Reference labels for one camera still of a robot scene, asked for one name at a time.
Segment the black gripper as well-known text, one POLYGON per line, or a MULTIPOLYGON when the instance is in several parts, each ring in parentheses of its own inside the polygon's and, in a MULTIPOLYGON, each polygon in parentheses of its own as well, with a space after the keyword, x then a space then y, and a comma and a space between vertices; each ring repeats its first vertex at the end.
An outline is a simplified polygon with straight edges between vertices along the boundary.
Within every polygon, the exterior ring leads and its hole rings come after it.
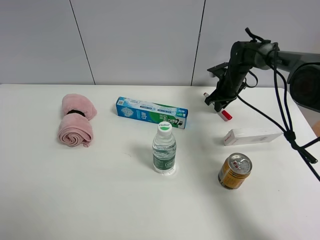
POLYGON ((214 106, 217 113, 222 111, 235 100, 247 74, 247 65, 228 62, 224 77, 219 79, 216 89, 211 95, 204 95, 204 102, 208 106, 214 106))

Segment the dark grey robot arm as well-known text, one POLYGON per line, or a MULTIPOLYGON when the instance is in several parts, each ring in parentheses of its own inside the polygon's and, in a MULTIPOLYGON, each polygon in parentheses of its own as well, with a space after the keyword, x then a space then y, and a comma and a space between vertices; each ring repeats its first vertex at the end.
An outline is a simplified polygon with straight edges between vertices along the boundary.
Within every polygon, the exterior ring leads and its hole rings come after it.
POLYGON ((304 108, 319 112, 320 55, 282 51, 277 43, 269 40, 235 42, 229 61, 208 69, 219 80, 216 89, 205 98, 205 103, 215 103, 217 110, 226 108, 246 87, 245 78, 253 68, 277 68, 288 72, 285 84, 289 86, 292 99, 304 108))

